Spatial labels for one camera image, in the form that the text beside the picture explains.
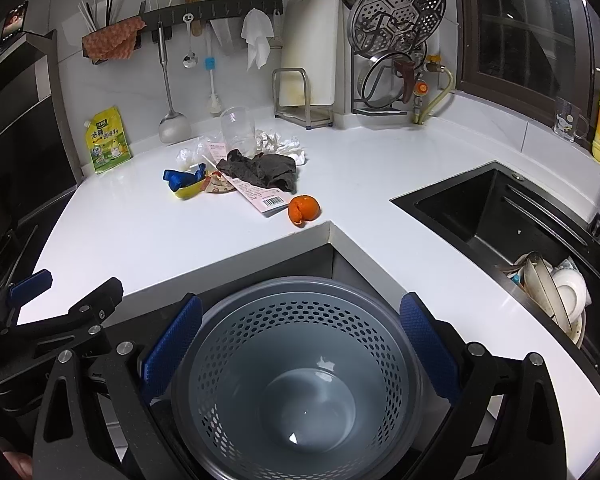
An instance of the gray rag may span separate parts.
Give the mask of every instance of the gray rag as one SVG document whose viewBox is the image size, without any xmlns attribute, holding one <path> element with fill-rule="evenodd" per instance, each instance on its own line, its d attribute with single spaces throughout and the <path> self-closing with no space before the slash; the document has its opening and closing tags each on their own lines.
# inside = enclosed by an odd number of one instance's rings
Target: gray rag
<svg viewBox="0 0 600 480">
<path fill-rule="evenodd" d="M 247 158 L 238 150 L 231 150 L 227 153 L 226 160 L 218 162 L 218 170 L 253 186 L 265 189 L 277 187 L 289 193 L 296 192 L 296 162 L 290 156 L 259 153 L 253 158 Z"/>
</svg>

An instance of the glass cup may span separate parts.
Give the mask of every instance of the glass cup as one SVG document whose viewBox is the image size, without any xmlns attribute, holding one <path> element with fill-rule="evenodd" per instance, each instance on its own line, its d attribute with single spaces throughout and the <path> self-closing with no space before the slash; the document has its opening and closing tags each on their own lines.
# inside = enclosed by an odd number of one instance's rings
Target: glass cup
<svg viewBox="0 0 600 480">
<path fill-rule="evenodd" d="M 235 106 L 222 112 L 220 128 L 226 141 L 227 153 L 239 150 L 249 158 L 256 154 L 256 128 L 248 108 Z"/>
</svg>

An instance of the blue gripper pad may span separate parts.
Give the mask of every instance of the blue gripper pad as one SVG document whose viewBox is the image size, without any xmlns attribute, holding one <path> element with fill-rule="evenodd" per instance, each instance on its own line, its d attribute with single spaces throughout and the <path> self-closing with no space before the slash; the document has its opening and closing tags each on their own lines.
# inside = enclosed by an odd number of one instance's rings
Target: blue gripper pad
<svg viewBox="0 0 600 480">
<path fill-rule="evenodd" d="M 46 269 L 39 270 L 9 289 L 7 303 L 11 308 L 20 308 L 49 290 L 53 282 L 51 272 Z"/>
<path fill-rule="evenodd" d="M 458 364 L 433 328 L 435 321 L 415 292 L 400 302 L 400 324 L 438 396 L 453 406 L 460 398 Z"/>
<path fill-rule="evenodd" d="M 142 363 L 142 398 L 161 396 L 202 325 L 202 302 L 193 296 L 164 331 Z"/>
</svg>

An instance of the barcode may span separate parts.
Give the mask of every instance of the barcode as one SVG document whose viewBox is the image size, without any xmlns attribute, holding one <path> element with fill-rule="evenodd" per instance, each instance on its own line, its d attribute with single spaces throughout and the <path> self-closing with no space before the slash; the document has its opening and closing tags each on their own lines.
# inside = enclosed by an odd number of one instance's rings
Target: barcode
<svg viewBox="0 0 600 480">
<path fill-rule="evenodd" d="M 262 201 L 262 203 L 266 206 L 276 205 L 284 202 L 279 196 L 272 196 L 271 198 L 266 198 Z"/>
</svg>

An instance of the black sink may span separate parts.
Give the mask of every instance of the black sink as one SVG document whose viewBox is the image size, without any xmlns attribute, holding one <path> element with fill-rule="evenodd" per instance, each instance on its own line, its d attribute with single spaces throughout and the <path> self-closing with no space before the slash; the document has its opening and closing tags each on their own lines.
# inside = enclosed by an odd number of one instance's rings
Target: black sink
<svg viewBox="0 0 600 480">
<path fill-rule="evenodd" d="M 600 393 L 600 241 L 564 204 L 509 168 L 492 162 L 392 202 L 476 263 L 558 340 Z M 524 253 L 539 251 L 557 265 L 571 256 L 587 282 L 582 350 L 502 272 Z"/>
</svg>

